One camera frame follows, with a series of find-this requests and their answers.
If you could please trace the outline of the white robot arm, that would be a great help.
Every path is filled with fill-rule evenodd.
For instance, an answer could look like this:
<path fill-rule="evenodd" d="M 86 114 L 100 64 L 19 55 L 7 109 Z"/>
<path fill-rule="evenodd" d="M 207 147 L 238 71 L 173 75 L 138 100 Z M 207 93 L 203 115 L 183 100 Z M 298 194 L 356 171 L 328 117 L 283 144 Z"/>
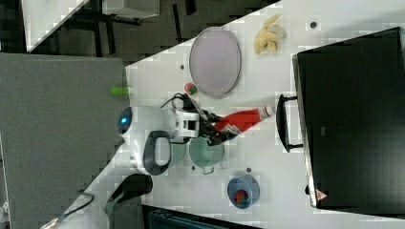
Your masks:
<path fill-rule="evenodd" d="M 214 125 L 221 118 L 197 107 L 164 109 L 150 106 L 128 107 L 122 111 L 118 128 L 123 138 L 116 154 L 96 178 L 95 184 L 110 188 L 95 202 L 105 207 L 121 183 L 129 176 L 160 176 L 172 164 L 173 146 L 188 152 L 203 141 L 208 149 L 228 141 L 230 134 Z"/>

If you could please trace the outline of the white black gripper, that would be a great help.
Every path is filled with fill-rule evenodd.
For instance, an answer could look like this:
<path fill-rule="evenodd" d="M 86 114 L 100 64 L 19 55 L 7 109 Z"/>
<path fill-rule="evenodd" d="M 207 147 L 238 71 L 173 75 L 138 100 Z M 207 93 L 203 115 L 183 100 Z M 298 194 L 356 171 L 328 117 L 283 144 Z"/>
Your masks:
<path fill-rule="evenodd" d="M 223 118 L 216 114 L 203 110 L 205 119 L 200 118 L 199 114 L 183 111 L 175 111 L 176 132 L 175 138 L 198 136 L 203 137 L 209 146 L 216 146 L 233 139 L 236 135 L 230 131 L 217 130 L 214 125 L 218 124 Z"/>

